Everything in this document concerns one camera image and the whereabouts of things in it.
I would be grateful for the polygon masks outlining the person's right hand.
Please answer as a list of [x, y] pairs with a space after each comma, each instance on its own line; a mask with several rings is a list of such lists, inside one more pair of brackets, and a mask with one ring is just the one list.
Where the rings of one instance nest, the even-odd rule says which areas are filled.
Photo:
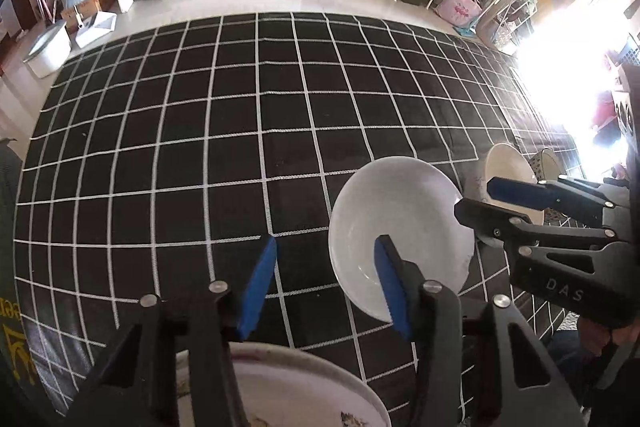
[[609, 343], [614, 343], [616, 346], [635, 343], [640, 331], [638, 320], [622, 329], [608, 329], [585, 317], [579, 317], [577, 328], [582, 347], [597, 357], [602, 355], [602, 350]]

